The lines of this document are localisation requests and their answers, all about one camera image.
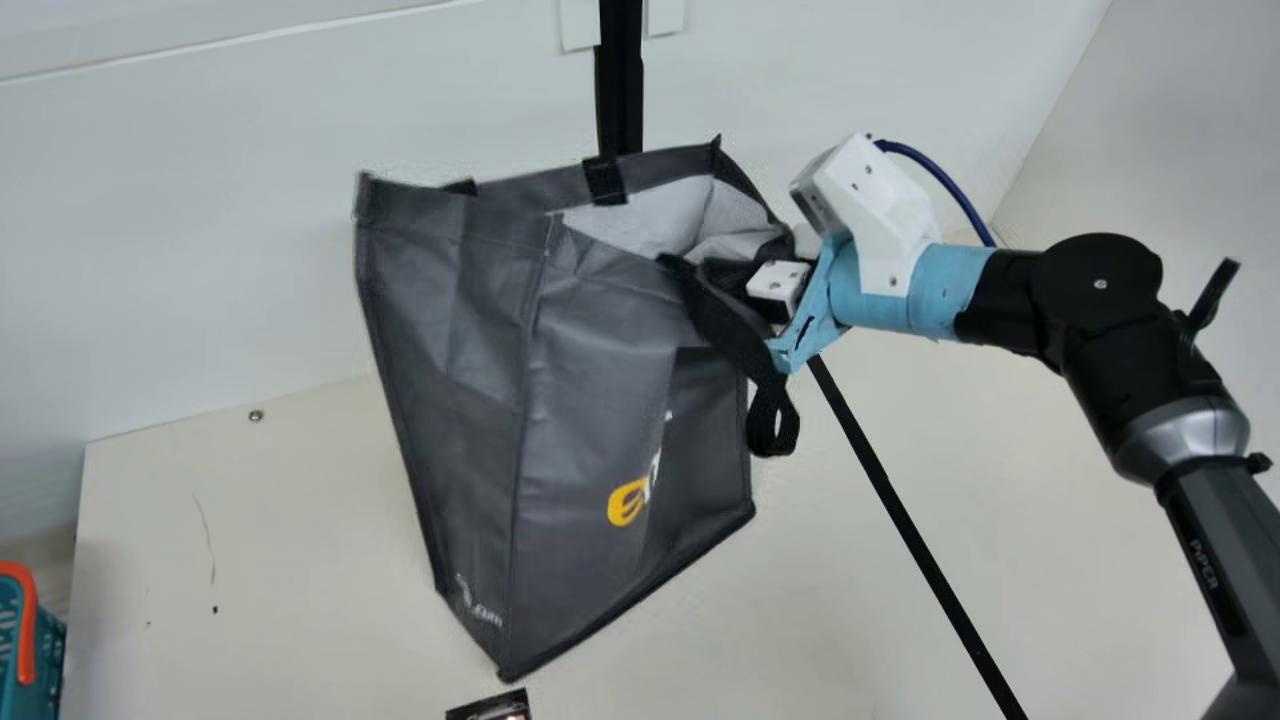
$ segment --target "black cable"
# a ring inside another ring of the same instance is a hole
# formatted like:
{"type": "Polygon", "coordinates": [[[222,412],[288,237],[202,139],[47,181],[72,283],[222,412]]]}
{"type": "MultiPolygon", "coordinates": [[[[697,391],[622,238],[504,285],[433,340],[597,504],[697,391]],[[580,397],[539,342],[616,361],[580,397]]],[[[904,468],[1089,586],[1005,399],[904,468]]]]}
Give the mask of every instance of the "black cable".
{"type": "Polygon", "coordinates": [[[906,507],[897,497],[897,492],[893,491],[893,486],[888,482],[888,473],[884,471],[879,457],[876,456],[876,450],[872,447],[870,441],[867,439],[867,433],[863,432],[861,425],[858,424],[858,419],[854,418],[854,411],[845,402],[845,396],[836,387],[836,380],[832,379],[831,372],[827,370],[827,364],[822,361],[822,356],[813,356],[809,360],[809,369],[813,372],[813,377],[817,378],[818,387],[822,388],[822,395],[827,397],[827,404],[831,405],[832,413],[836,414],[836,420],[840,423],[841,429],[845,430],[845,437],[849,438],[849,445],[852,446],[854,452],[858,455],[858,461],[861,462],[863,470],[867,471],[867,478],[872,482],[872,487],[876,488],[876,495],[879,496],[881,502],[884,503],[884,510],[888,511],[890,519],[893,520],[893,527],[902,536],[902,542],[911,551],[911,557],[915,559],[916,566],[920,568],[925,582],[929,583],[933,597],[938,598],[938,605],[942,606],[942,611],[951,620],[951,626],[960,635],[960,642],[969,653],[969,659],[973,660],[974,667],[978,669],[978,674],[987,683],[991,697],[996,700],[996,705],[1000,706],[1005,717],[1010,720],[1027,720],[1027,714],[1018,705],[1014,691],[1005,682],[1005,676],[1000,674],[1000,667],[996,666],[996,661],[987,652],[987,646],[983,644],[982,637],[969,620],[969,615],[965,614],[960,600],[951,589],[951,584],[947,583],[946,575],[942,574],[938,562],[933,560],[929,546],[924,543],[924,538],[915,529],[915,523],[911,521],[906,507]]]}

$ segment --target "gray bag lining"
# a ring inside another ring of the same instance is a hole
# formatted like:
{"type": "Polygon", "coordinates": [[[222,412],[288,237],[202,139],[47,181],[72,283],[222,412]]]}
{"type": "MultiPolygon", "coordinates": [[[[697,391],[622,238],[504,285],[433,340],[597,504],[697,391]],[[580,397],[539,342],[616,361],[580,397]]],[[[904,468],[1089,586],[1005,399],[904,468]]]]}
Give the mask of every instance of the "gray bag lining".
{"type": "Polygon", "coordinates": [[[564,224],[620,250],[654,259],[682,255],[751,260],[778,237],[764,208],[712,176],[632,192],[625,205],[582,205],[561,214],[564,224]]]}

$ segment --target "bag handle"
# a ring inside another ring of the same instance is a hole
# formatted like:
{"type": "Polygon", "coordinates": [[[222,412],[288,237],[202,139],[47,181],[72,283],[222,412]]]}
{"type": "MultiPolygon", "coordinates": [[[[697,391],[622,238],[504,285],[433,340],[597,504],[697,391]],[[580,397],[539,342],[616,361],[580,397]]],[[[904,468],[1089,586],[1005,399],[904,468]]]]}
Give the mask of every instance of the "bag handle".
{"type": "Polygon", "coordinates": [[[660,255],[658,263],[671,270],[685,311],[698,332],[756,386],[746,413],[746,446],[751,455],[791,455],[800,437],[800,414],[787,395],[787,375],[773,365],[773,356],[764,345],[759,327],[763,322],[749,307],[707,283],[689,260],[660,255]]]}

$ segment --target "yellow logo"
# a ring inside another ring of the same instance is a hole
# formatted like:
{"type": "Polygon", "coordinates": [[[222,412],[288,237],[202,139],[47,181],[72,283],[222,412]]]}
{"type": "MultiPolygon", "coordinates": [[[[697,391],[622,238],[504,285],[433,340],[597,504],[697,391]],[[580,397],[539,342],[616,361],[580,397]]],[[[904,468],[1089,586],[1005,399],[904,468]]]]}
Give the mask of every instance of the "yellow logo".
{"type": "Polygon", "coordinates": [[[662,450],[654,454],[649,462],[649,474],[639,480],[618,487],[609,493],[608,515],[609,521],[618,528],[625,528],[640,516],[640,511],[649,503],[653,486],[658,480],[658,461],[662,459],[662,450]]]}
{"type": "Polygon", "coordinates": [[[644,510],[645,501],[649,500],[649,475],[639,480],[630,482],[609,493],[609,521],[620,528],[631,524],[640,511],[644,510]]]}

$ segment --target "black vertical pole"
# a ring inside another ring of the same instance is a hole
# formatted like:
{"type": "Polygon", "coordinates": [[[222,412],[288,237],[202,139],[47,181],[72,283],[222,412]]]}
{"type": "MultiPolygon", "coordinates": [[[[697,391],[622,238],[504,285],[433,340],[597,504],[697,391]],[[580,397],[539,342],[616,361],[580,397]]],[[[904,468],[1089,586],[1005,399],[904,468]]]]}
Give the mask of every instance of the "black vertical pole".
{"type": "Polygon", "coordinates": [[[639,152],[644,140],[644,0],[600,0],[595,127],[602,158],[639,152]]]}

